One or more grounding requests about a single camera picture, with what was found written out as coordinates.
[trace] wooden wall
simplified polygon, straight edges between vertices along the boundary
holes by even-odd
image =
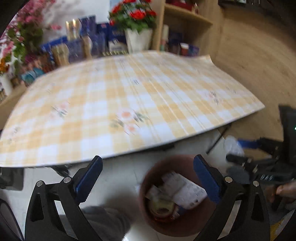
[[[296,107],[296,41],[279,22],[244,9],[225,9],[216,66],[266,106],[236,121],[228,134],[282,139],[278,104]]]

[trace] red flower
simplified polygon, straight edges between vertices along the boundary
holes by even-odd
[[[156,12],[154,12],[154,11],[146,11],[146,13],[147,14],[149,14],[149,15],[151,15],[151,16],[153,16],[153,17],[155,17],[156,16]]]
[[[132,3],[132,2],[136,2],[137,0],[123,0],[122,3]]]
[[[121,10],[121,4],[118,4],[117,6],[115,6],[113,9],[112,9],[112,13],[117,13]]]
[[[110,26],[114,26],[115,25],[115,21],[114,20],[110,20]]]
[[[130,13],[130,16],[136,20],[141,20],[146,16],[146,13],[137,9],[136,11]]]

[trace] finger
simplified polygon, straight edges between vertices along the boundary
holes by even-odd
[[[268,197],[268,201],[271,202],[271,203],[274,202],[274,199],[275,199],[274,195],[271,195],[270,197]]]
[[[266,200],[268,200],[271,203],[274,202],[275,193],[276,193],[276,187],[274,185],[268,186],[264,190],[264,195],[266,197]]]
[[[276,194],[282,197],[290,197],[296,199],[296,182],[290,182],[281,185],[276,189]]]

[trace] white flower pot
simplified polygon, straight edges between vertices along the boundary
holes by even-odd
[[[0,76],[0,91],[4,89],[5,94],[8,96],[13,90],[12,83],[10,82],[9,75],[7,73]]]
[[[129,53],[136,53],[143,50],[148,50],[151,45],[152,29],[144,29],[138,33],[138,31],[126,29],[126,43],[128,45]]]

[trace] blue gripper pad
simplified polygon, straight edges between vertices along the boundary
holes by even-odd
[[[76,198],[78,203],[85,202],[99,175],[103,170],[103,161],[99,156],[95,156],[93,161],[87,166],[88,170],[75,187]]]
[[[197,155],[193,160],[193,169],[206,190],[209,199],[218,204],[220,202],[220,186],[216,183],[207,166]]]

